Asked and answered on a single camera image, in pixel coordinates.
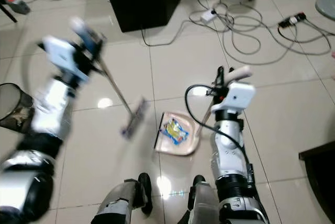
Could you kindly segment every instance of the dustpan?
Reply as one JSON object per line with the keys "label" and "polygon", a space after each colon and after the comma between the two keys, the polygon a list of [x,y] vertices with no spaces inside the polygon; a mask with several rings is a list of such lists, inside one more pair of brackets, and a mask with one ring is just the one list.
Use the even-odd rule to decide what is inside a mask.
{"label": "dustpan", "polygon": [[172,155],[189,155],[193,153],[199,145],[200,125],[197,124],[188,114],[181,111],[164,112],[159,125],[159,129],[163,127],[170,119],[175,119],[188,132],[187,139],[178,145],[175,145],[171,138],[160,132],[157,133],[154,149],[157,152]]}

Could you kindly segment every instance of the tile floor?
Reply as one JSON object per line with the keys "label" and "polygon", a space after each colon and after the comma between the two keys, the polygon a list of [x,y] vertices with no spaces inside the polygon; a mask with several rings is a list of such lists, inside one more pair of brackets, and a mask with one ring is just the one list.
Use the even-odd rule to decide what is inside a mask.
{"label": "tile floor", "polygon": [[[216,0],[203,1],[211,5]],[[254,0],[251,5],[264,15],[267,24],[303,10],[311,21],[334,30],[335,23],[317,13],[314,2]],[[182,97],[186,87],[209,84],[219,65],[241,64],[222,50],[221,36],[194,25],[186,26],[170,46],[147,48],[140,32],[121,33],[105,0],[41,0],[31,4],[31,8],[28,16],[15,15],[19,21],[16,25],[0,13],[1,82],[15,82],[32,94],[55,71],[45,54],[37,49],[36,41],[48,34],[74,39],[68,20],[80,16],[108,38],[103,57],[127,101],[133,103],[143,94],[151,104],[143,126],[127,142],[119,135],[126,111],[108,82],[92,75],[90,83],[80,91],[73,113],[73,130],[58,158],[51,209],[38,223],[89,223],[113,186],[126,178],[136,178],[141,172],[149,173],[152,178],[154,209],[148,218],[141,211],[134,211],[132,223],[177,223],[186,208],[193,177],[202,174],[214,186],[209,166],[210,132],[204,131],[194,155],[177,158],[157,154],[153,143],[161,114],[166,110],[185,110]],[[146,31],[148,41],[169,40],[181,21],[198,9],[196,0],[181,0],[167,26]],[[217,21],[211,25],[220,26]],[[302,27],[300,35],[303,39],[314,33]],[[258,29],[253,35],[261,39],[262,49],[251,61],[274,59],[284,51],[264,30]],[[253,42],[238,37],[236,42],[245,49],[254,47]],[[225,40],[225,45],[237,58],[250,60],[234,51],[229,40]],[[295,48],[317,52],[325,44],[318,41]],[[254,76],[249,81],[257,87],[257,94],[243,114],[247,122],[245,144],[271,223],[330,223],[311,192],[298,153],[335,137],[335,82],[330,78],[335,73],[335,61],[329,54],[316,57],[290,52],[278,63],[254,66],[253,70]],[[102,98],[110,98],[113,105],[99,109],[97,104]],[[201,117],[208,98],[194,96],[190,100],[196,115]],[[0,129],[0,157],[14,147],[19,137]],[[163,191],[156,183],[159,178],[167,181]]]}

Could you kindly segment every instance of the extension cord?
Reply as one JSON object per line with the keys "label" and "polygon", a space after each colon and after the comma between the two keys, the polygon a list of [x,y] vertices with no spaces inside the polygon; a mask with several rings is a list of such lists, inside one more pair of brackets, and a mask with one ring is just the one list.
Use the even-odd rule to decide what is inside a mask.
{"label": "extension cord", "polygon": [[213,21],[217,17],[216,11],[214,9],[209,9],[201,15],[201,21],[204,24],[208,24],[209,22]]}
{"label": "extension cord", "polygon": [[296,25],[300,21],[306,20],[306,15],[304,12],[300,12],[294,16],[290,16],[278,23],[278,26],[281,28],[287,28],[293,25]]}

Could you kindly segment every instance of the white power adapter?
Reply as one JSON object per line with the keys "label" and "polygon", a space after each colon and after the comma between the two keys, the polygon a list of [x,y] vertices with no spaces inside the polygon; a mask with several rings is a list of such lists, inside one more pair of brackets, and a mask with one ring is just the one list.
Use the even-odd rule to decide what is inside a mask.
{"label": "white power adapter", "polygon": [[208,24],[209,22],[213,21],[216,17],[217,17],[217,14],[215,10],[209,9],[208,11],[203,12],[200,19],[204,24]]}

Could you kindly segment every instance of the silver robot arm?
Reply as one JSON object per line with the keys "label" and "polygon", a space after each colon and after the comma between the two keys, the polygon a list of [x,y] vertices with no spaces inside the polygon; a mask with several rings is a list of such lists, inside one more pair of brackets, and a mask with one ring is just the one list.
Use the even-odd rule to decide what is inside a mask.
{"label": "silver robot arm", "polygon": [[49,208],[55,159],[71,126],[76,90],[88,81],[105,41],[80,19],[72,21],[80,46],[46,37],[39,46],[60,69],[34,100],[31,131],[0,164],[0,223],[29,223]]}
{"label": "silver robot arm", "polygon": [[[235,139],[244,152],[243,119],[239,115],[254,97],[255,88],[239,81],[251,74],[248,66],[231,70],[226,76],[223,68],[219,68],[211,107],[216,118],[214,128]],[[213,133],[211,146],[211,168],[218,189],[220,221],[268,224],[255,186],[252,164],[247,163],[242,151],[226,136]]]}
{"label": "silver robot arm", "polygon": [[[186,108],[191,117],[213,131],[211,168],[218,197],[214,196],[205,178],[197,175],[189,191],[188,211],[179,223],[269,224],[244,148],[243,119],[239,118],[255,94],[254,86],[240,80],[251,75],[248,66],[231,68],[226,75],[221,66],[213,86],[196,84],[185,92]],[[188,92],[195,87],[206,87],[206,95],[213,96],[202,121],[194,117],[187,102]],[[210,114],[215,115],[214,127],[206,125]]]}

